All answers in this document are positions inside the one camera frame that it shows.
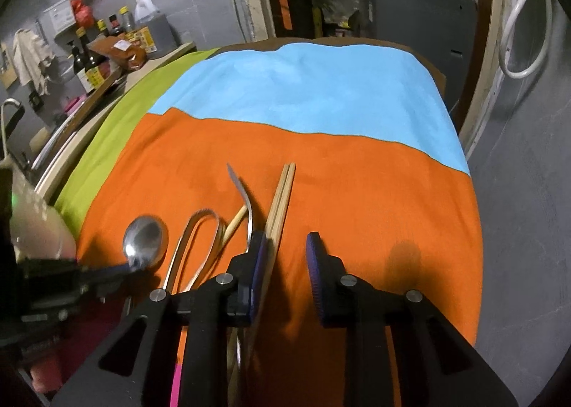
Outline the steel spoon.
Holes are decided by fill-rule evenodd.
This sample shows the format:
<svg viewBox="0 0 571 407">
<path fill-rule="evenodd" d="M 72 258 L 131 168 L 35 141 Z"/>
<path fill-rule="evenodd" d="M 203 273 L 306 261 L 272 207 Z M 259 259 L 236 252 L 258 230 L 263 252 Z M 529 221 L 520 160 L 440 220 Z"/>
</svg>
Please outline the steel spoon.
<svg viewBox="0 0 571 407">
<path fill-rule="evenodd" d="M 156 216 L 138 216 L 129 224 L 123 237 L 122 251 L 126 262 L 85 274 L 90 280 L 106 281 L 155 269 L 166 255 L 167 242 L 168 232 L 163 220 Z"/>
</svg>

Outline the wooden stick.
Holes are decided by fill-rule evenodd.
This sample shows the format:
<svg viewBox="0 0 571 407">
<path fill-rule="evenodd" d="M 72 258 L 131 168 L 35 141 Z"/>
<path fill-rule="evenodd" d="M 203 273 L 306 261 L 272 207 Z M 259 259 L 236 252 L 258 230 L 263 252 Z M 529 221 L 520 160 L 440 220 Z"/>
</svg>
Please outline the wooden stick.
<svg viewBox="0 0 571 407">
<path fill-rule="evenodd" d="M 227 224 L 227 227 L 223 232 L 222 247 L 225 247 L 226 244 L 231 240 L 240 223 L 244 217 L 247 216 L 247 213 L 248 209 L 245 205 L 243 205 L 234 216 L 234 218 L 230 220 L 230 223 Z"/>
</svg>

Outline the steel fork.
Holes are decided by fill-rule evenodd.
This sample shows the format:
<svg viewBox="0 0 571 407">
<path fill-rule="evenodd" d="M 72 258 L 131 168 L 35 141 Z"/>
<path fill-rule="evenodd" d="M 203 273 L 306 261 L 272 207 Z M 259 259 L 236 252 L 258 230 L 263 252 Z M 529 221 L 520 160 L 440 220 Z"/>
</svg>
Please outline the steel fork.
<svg viewBox="0 0 571 407">
<path fill-rule="evenodd" d="M 230 223 L 227 224 L 226 230 L 223 233 L 223 243 L 226 245 L 229 240 L 232 238 L 233 234 L 237 231 L 239 224 L 242 220 L 247 220 L 247 238 L 246 238 L 246 248 L 244 252 L 248 252 L 251 245 L 251 240 L 254 232 L 254 214 L 253 214 L 253 206 L 250 200 L 250 196 L 246 190 L 246 187 L 240 180 L 239 176 L 236 174 L 234 169 L 231 167 L 229 163 L 227 163 L 227 172 L 232 180 L 232 183 L 238 190 L 240 197 L 242 199 L 242 207 L 238 211 L 238 213 L 234 216 Z"/>
</svg>

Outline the light wooden chopstick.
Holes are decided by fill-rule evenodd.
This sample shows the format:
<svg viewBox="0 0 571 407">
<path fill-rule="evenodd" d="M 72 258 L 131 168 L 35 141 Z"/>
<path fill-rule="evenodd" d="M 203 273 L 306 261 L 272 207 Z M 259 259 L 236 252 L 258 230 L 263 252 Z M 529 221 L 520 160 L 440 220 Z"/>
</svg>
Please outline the light wooden chopstick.
<svg viewBox="0 0 571 407">
<path fill-rule="evenodd" d="M 280 177 L 280 182 L 278 188 L 274 195 L 270 212 L 266 221 L 265 233 L 268 239 L 268 258 L 266 267 L 264 269 L 264 275 L 261 286 L 261 298 L 259 299 L 259 308 L 257 317 L 254 320 L 253 325 L 249 329 L 244 330 L 242 336 L 242 346 L 240 355 L 241 365 L 238 368 L 238 387 L 240 393 L 240 400 L 245 398 L 246 392 L 246 375 L 249 368 L 253 352 L 254 352 L 254 342 L 257 337 L 257 330 L 259 327 L 259 321 L 261 320 L 262 309 L 264 306 L 265 298 L 271 281 L 271 276 L 276 263 L 276 257 L 278 254 L 281 238 L 283 236 L 284 223 L 286 222 L 287 209 L 289 204 L 289 199 L 291 195 L 291 190 L 293 186 L 294 176 L 296 171 L 296 164 L 291 162 L 284 166 L 283 173 Z"/>
</svg>

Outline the dark wine bottle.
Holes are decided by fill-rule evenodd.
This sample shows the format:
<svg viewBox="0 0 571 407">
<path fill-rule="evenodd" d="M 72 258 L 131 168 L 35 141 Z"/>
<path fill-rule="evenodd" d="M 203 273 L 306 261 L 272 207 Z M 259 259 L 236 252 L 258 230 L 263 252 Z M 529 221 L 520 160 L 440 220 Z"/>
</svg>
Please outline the dark wine bottle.
<svg viewBox="0 0 571 407">
<path fill-rule="evenodd" d="M 86 95 L 90 96 L 95 91 L 95 88 L 86 74 L 83 57 L 73 41 L 69 41 L 68 45 L 71 47 L 72 68 L 74 69 L 74 73 L 79 79 Z"/>
</svg>

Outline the soy sauce bottle yellow label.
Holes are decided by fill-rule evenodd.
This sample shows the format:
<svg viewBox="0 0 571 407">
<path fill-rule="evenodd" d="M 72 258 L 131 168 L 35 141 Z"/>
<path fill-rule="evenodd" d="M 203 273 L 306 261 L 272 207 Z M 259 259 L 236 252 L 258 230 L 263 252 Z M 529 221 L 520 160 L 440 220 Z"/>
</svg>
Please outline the soy sauce bottle yellow label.
<svg viewBox="0 0 571 407">
<path fill-rule="evenodd" d="M 86 77 L 90 81 L 93 88 L 97 90 L 102 86 L 102 84 L 105 83 L 105 79 L 102 77 L 101 71 L 99 69 L 98 60 L 95 58 L 95 56 L 92 54 L 92 51 L 88 47 L 89 41 L 86 30 L 83 27 L 79 27 L 76 30 L 76 35 L 79 38 L 79 42 L 81 43 L 83 50 Z"/>
</svg>

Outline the colourful striped table cloth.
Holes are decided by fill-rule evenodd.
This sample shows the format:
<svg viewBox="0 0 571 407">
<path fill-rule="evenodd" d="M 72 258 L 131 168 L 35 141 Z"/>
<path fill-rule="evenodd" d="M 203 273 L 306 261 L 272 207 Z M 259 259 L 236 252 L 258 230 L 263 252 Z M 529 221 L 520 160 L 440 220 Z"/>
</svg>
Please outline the colourful striped table cloth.
<svg viewBox="0 0 571 407">
<path fill-rule="evenodd" d="M 189 231 L 177 289 L 223 273 L 268 239 L 261 310 L 244 334 L 245 406 L 339 406 L 345 333 L 313 302 L 306 239 L 351 273 L 418 290 L 475 343 L 483 243 L 445 80 L 395 44 L 262 41 L 151 72 L 111 111 L 55 200 L 79 260 L 121 261 L 149 213 Z"/>
</svg>

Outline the large oil jug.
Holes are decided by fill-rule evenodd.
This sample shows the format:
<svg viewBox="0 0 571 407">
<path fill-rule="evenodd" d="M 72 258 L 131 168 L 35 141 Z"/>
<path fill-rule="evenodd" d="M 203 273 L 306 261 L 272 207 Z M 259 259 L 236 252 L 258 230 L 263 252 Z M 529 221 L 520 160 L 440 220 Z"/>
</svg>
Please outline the large oil jug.
<svg viewBox="0 0 571 407">
<path fill-rule="evenodd" d="M 149 59 L 163 57 L 177 48 L 177 41 L 166 15 L 155 6 L 152 0 L 136 0 L 133 17 L 141 46 L 145 49 Z"/>
</svg>

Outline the grey cabinet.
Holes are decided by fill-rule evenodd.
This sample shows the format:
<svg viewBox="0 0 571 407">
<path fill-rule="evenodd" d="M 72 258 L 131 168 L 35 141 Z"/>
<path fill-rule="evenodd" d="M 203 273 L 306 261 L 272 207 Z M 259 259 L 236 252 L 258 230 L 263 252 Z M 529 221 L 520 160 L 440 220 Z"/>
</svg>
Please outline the grey cabinet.
<svg viewBox="0 0 571 407">
<path fill-rule="evenodd" d="M 444 103 L 457 106 L 469 73 L 477 7 L 473 0 L 371 0 L 373 35 L 413 49 L 445 76 Z"/>
</svg>

